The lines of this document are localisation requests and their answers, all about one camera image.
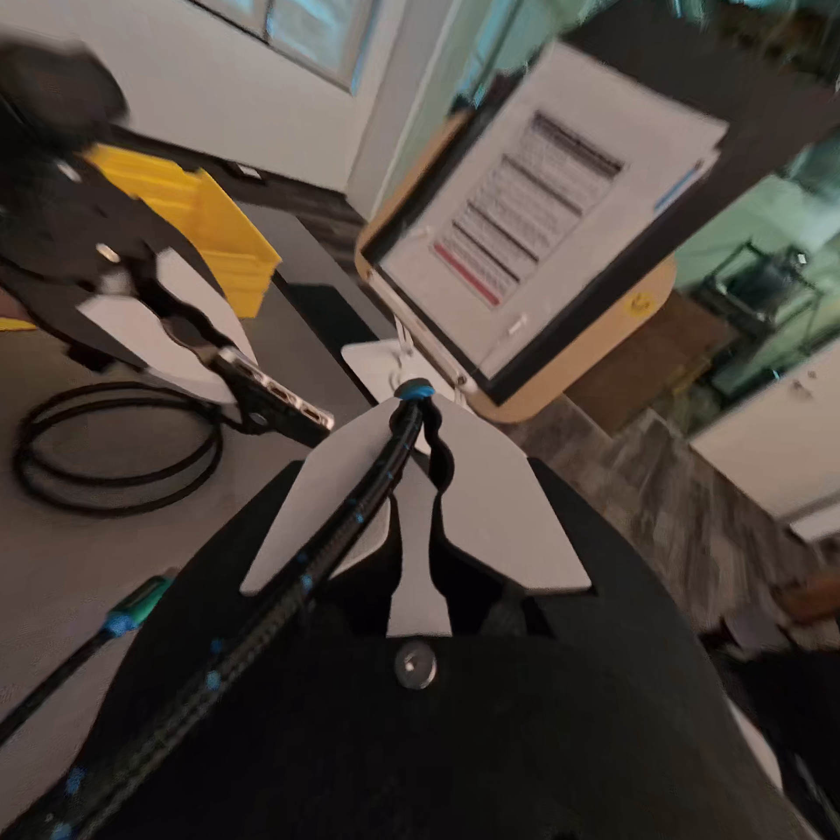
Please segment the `printed instruction sheet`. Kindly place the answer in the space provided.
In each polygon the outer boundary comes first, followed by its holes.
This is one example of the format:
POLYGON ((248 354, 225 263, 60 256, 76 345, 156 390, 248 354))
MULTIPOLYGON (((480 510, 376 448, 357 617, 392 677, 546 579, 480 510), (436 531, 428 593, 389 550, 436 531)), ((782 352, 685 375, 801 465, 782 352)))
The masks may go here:
POLYGON ((489 382, 710 171, 728 130, 552 45, 374 273, 428 355, 489 382))

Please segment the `black metal rack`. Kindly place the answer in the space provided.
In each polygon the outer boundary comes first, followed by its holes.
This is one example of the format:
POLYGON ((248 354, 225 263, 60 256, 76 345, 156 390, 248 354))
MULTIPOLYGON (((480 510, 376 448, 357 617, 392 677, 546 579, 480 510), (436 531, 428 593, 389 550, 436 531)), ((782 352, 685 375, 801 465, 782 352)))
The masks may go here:
POLYGON ((711 357, 707 372, 700 377, 722 411, 779 381, 795 362, 806 358, 807 351, 825 344, 812 337, 826 293, 805 278, 803 270, 809 259, 797 245, 768 253, 747 239, 689 292, 693 302, 724 321, 734 333, 711 357), (799 320, 803 320, 800 338, 793 348, 782 351, 777 361, 756 372, 741 373, 734 385, 720 383, 727 371, 736 366, 744 370, 784 328, 799 320))

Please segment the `tan wooden board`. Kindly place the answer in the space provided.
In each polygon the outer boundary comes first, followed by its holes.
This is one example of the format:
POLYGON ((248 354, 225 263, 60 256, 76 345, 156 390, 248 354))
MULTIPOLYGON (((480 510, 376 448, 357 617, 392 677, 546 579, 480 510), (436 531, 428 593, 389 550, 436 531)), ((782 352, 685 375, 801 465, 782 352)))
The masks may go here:
MULTIPOLYGON (((356 240, 354 264, 360 276, 360 287, 385 317, 394 322, 395 319, 404 322, 400 315, 407 313, 407 305, 400 303, 395 311, 392 307, 395 293, 387 291, 385 296, 382 295, 385 282, 363 256, 363 247, 380 233, 385 223, 396 216, 416 189, 421 176, 431 169, 441 155, 449 152, 459 135, 466 131, 472 113, 471 110, 466 110, 446 119, 420 153, 402 183, 383 203, 356 240)), ((674 289, 676 270, 676 258, 673 255, 660 261, 499 406, 504 411, 520 417, 522 422, 536 416, 664 306, 674 289)), ((419 317, 411 315, 408 317, 408 323, 410 321, 419 322, 419 317)))

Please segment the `silver hdmi port hub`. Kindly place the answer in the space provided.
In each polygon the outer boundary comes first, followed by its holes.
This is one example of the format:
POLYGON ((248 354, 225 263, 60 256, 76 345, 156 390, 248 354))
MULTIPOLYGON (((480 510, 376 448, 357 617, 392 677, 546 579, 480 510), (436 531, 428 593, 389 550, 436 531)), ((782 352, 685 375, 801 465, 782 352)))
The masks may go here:
POLYGON ((217 350, 206 367, 233 395, 239 419, 227 420, 227 425, 241 434, 277 433, 309 448, 331 435, 332 414, 279 384, 234 346, 217 350))

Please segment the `window with white frame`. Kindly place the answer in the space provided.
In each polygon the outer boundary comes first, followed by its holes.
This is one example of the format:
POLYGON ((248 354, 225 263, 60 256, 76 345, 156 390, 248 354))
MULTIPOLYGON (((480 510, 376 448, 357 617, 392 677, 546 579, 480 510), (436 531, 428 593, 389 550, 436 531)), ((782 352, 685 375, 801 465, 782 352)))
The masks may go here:
POLYGON ((328 83, 355 93, 378 1, 192 1, 328 83))

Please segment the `yellow plastic bin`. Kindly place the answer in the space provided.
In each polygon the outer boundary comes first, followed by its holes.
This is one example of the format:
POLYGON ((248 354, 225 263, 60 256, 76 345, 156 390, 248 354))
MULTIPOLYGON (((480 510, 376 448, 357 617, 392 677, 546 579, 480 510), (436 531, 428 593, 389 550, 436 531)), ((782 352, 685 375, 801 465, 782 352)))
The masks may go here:
POLYGON ((107 144, 85 158, 192 243, 240 319, 257 317, 281 258, 208 172, 107 144))

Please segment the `white cabinet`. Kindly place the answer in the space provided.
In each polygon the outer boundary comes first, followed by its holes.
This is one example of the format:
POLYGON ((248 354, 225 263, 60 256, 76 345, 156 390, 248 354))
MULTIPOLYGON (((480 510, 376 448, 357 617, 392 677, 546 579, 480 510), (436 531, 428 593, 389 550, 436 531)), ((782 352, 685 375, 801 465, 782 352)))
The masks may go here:
POLYGON ((698 433, 690 446, 802 541, 839 532, 839 341, 698 433))

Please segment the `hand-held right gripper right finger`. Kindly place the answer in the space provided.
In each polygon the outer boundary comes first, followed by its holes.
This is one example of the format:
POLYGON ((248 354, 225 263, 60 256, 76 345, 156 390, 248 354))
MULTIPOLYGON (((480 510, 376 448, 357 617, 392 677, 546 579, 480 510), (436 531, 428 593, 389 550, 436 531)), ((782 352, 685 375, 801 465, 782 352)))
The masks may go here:
POLYGON ((436 488, 429 543, 433 582, 451 632, 480 634, 492 613, 526 626, 520 608, 548 595, 578 595, 592 580, 519 446, 441 395, 423 401, 436 488))

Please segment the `clear stand with white base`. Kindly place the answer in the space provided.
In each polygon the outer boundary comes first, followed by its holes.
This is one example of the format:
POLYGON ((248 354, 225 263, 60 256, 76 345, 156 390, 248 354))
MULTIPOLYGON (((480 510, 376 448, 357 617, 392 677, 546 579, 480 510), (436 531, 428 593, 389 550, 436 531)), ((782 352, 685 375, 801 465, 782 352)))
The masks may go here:
POLYGON ((496 425, 518 424, 515 414, 495 405, 476 379, 420 322, 395 318, 395 339, 348 343, 341 349, 344 363, 377 403, 393 396, 411 380, 428 382, 447 397, 496 425))

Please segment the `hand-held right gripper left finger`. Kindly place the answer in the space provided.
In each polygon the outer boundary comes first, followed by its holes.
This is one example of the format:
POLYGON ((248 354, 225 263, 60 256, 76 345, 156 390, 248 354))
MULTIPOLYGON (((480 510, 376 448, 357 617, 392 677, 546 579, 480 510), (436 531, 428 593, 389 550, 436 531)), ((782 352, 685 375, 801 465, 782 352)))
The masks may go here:
POLYGON ((375 635, 424 634, 424 477, 411 449, 395 445, 402 481, 387 487, 376 512, 360 509, 369 472, 397 477, 382 461, 411 404, 389 398, 305 458, 239 586, 242 595, 267 595, 284 575, 313 578, 312 554, 327 542, 328 522, 338 514, 356 528, 353 542, 310 595, 347 601, 351 615, 373 621, 375 635))

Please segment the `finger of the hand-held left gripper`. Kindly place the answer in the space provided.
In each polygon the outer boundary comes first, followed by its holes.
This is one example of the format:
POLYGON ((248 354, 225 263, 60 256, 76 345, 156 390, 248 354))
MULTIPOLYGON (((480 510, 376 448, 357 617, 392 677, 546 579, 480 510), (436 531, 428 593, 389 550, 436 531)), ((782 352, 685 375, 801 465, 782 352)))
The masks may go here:
POLYGON ((222 377, 206 365, 216 348, 182 318, 161 319, 134 297, 89 297, 79 313, 140 359, 152 379, 213 404, 233 404, 222 377))
POLYGON ((204 345, 233 349, 257 362, 245 329, 224 294, 173 248, 155 257, 155 279, 173 311, 171 319, 189 323, 204 345))

